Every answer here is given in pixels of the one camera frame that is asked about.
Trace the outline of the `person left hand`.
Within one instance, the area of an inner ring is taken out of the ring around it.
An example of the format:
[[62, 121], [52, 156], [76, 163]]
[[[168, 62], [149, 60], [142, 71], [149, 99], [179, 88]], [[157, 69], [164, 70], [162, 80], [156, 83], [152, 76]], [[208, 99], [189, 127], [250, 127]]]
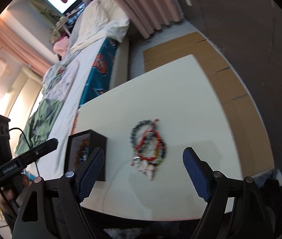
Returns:
[[[22, 176], [22, 189], [25, 190], [30, 185], [31, 185], [31, 182], [30, 182], [28, 176], [23, 175]], [[9, 190], [2, 189], [2, 192], [3, 192], [4, 196], [6, 197], [7, 201], [10, 202], [10, 201], [14, 200], [14, 192], [11, 189], [9, 189]], [[11, 209], [9, 208], [8, 204], [6, 203], [6, 201], [4, 200], [4, 198], [2, 197], [1, 194], [0, 194], [0, 207], [1, 207], [3, 212], [10, 214], [10, 215], [12, 214]]]

